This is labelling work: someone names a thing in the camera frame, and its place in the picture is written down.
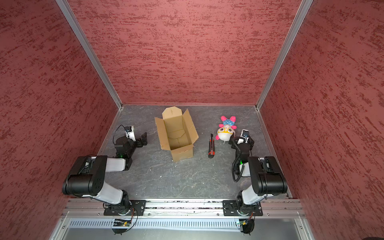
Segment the white pink blue plush toy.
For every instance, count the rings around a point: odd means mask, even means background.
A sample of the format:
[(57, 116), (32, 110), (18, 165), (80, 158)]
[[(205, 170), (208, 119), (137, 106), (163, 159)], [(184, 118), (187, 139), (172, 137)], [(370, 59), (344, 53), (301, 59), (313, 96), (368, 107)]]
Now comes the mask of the white pink blue plush toy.
[(235, 125), (236, 119), (235, 116), (231, 116), (230, 118), (221, 116), (222, 123), (219, 124), (215, 139), (228, 142), (231, 137), (234, 137), (236, 135), (235, 130), (237, 129), (237, 126)]

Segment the red black utility knife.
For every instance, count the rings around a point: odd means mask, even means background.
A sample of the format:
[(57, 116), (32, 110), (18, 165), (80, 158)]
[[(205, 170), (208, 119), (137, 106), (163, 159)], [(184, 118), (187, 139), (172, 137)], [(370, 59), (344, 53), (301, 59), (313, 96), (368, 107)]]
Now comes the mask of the red black utility knife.
[(215, 156), (215, 138), (214, 138), (214, 135), (211, 134), (210, 142), (209, 142), (208, 157), (209, 159), (212, 159), (214, 156)]

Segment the brown cardboard express box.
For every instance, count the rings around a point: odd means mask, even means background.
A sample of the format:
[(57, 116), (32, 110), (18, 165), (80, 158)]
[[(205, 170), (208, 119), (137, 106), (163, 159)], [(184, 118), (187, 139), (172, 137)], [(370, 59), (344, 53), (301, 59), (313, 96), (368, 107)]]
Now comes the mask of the brown cardboard express box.
[(162, 150), (170, 151), (173, 162), (194, 156), (194, 143), (199, 135), (189, 110), (182, 112), (177, 107), (166, 108), (162, 118), (155, 118)]

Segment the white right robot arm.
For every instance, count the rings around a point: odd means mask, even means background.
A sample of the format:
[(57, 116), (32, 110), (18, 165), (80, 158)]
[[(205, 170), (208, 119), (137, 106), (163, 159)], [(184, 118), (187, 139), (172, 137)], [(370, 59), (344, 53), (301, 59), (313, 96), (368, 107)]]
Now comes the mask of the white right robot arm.
[(240, 191), (236, 199), (240, 215), (254, 213), (261, 201), (288, 192), (288, 183), (276, 158), (252, 156), (254, 141), (251, 137), (231, 137), (229, 144), (236, 150), (231, 169), (233, 181), (251, 179), (251, 185)]

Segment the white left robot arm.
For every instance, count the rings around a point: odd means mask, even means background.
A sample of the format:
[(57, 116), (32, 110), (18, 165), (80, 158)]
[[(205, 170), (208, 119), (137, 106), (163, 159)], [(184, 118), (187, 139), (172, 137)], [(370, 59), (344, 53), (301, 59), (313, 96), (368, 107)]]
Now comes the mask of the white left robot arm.
[(109, 172), (128, 171), (135, 150), (147, 144), (147, 133), (136, 140), (120, 137), (115, 143), (115, 158), (102, 155), (78, 157), (63, 183), (63, 194), (95, 199), (104, 203), (106, 210), (120, 216), (132, 214), (135, 209), (128, 193), (107, 184), (105, 175)]

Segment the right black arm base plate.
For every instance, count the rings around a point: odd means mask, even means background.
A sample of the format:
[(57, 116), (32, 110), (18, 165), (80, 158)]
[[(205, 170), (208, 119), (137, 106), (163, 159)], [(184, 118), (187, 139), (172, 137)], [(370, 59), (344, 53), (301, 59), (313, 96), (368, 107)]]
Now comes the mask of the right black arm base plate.
[(261, 217), (263, 216), (263, 210), (261, 203), (258, 202), (254, 205), (245, 205), (238, 201), (224, 200), (223, 201), (224, 216), (239, 216), (239, 217)]

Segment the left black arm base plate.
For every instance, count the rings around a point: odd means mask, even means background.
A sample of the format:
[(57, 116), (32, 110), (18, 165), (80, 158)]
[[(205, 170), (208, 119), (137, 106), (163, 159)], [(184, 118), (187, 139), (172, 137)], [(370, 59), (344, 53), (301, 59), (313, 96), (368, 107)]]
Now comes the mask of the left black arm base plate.
[(104, 216), (142, 216), (146, 208), (146, 203), (146, 200), (129, 200), (127, 206), (122, 203), (117, 205), (104, 204)]

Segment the aluminium front rail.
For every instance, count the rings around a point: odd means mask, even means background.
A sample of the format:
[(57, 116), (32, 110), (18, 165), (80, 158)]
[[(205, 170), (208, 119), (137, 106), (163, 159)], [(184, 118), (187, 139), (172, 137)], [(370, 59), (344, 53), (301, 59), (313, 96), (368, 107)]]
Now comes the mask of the aluminium front rail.
[[(236, 218), (224, 216), (222, 199), (146, 199), (140, 218)], [(256, 219), (305, 219), (301, 201), (297, 199), (267, 199), (261, 202), (263, 216)], [(61, 218), (107, 218), (104, 204), (89, 199), (69, 199)]]

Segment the left aluminium corner post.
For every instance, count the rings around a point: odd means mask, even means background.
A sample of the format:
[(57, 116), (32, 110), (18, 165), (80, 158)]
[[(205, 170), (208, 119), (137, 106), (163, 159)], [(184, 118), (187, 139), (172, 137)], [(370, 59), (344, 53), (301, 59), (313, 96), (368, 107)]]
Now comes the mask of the left aluminium corner post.
[(64, 17), (66, 18), (67, 22), (69, 23), (71, 29), (73, 30), (74, 34), (76, 35), (78, 41), (80, 42), (81, 46), (83, 47), (84, 51), (86, 52), (89, 60), (91, 61), (93, 67), (97, 71), (99, 77), (101, 78), (102, 82), (104, 83), (105, 87), (107, 88), (110, 96), (114, 100), (115, 104), (117, 105), (119, 111), (123, 109), (123, 103), (118, 96), (113, 84), (111, 83), (106, 71), (104, 70), (100, 60), (98, 59), (95, 51), (93, 50), (91, 43), (86, 37), (86, 34), (81, 28), (80, 23), (75, 17), (75, 14), (73, 10), (71, 9), (69, 2), (65, 0), (56, 0), (56, 3), (58, 4), (61, 12), (63, 13)]

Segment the aluminium corner post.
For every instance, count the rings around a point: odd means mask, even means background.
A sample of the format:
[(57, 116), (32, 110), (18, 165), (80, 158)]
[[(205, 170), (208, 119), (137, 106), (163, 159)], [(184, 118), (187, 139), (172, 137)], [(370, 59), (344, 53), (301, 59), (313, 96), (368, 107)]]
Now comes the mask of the aluminium corner post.
[(118, 96), (113, 84), (111, 83), (106, 71), (104, 70), (100, 60), (98, 59), (95, 51), (93, 50), (91, 43), (86, 37), (86, 34), (81, 28), (80, 23), (75, 17), (75, 14), (73, 10), (71, 9), (69, 2), (65, 0), (56, 0), (56, 3), (58, 4), (61, 12), (63, 13), (64, 17), (66, 18), (67, 22), (69, 23), (71, 29), (73, 30), (74, 34), (76, 35), (78, 41), (80, 42), (81, 46), (83, 47), (84, 51), (86, 52), (89, 60), (91, 61), (93, 67), (97, 71), (99, 77), (101, 78), (102, 82), (104, 83), (105, 87), (107, 88), (110, 96), (114, 100), (115, 104), (117, 105), (119, 111), (123, 109), (123, 103)]
[(287, 33), (287, 36), (284, 40), (284, 43), (281, 47), (281, 50), (278, 54), (278, 57), (275, 61), (275, 64), (271, 70), (271, 73), (267, 79), (267, 82), (263, 88), (263, 91), (256, 103), (256, 111), (260, 111), (261, 108), (262, 108), (262, 105), (268, 95), (268, 92), (270, 91), (274, 81), (275, 81), (275, 78), (277, 77), (279, 71), (280, 71), (280, 68), (282, 67), (283, 63), (284, 63), (284, 60), (288, 54), (288, 52), (290, 51), (290, 48), (300, 30), (300, 27), (301, 25), (303, 24), (303, 21), (311, 7), (313, 3), (313, 0), (302, 0), (301, 1), (301, 4), (299, 6), (299, 9), (294, 17), (294, 20), (291, 24), (291, 27)]

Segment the right aluminium corner post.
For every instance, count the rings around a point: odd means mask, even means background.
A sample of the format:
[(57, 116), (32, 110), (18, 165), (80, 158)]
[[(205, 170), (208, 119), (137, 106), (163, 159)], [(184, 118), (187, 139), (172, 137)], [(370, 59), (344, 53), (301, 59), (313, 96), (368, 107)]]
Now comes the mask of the right aluminium corner post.
[(291, 24), (291, 27), (287, 33), (287, 36), (284, 40), (284, 43), (281, 47), (281, 50), (278, 54), (278, 57), (275, 61), (275, 64), (271, 70), (271, 73), (267, 79), (267, 82), (263, 88), (263, 91), (256, 103), (256, 111), (260, 111), (261, 108), (262, 108), (262, 105), (268, 95), (268, 92), (270, 91), (274, 81), (275, 81), (275, 78), (277, 77), (279, 71), (280, 71), (280, 68), (282, 67), (283, 63), (284, 63), (284, 60), (288, 54), (288, 52), (290, 51), (290, 48), (300, 30), (300, 27), (301, 25), (303, 24), (303, 21), (311, 7), (313, 3), (313, 0), (302, 0), (301, 1), (301, 4), (299, 6), (299, 9), (294, 17), (294, 20)]

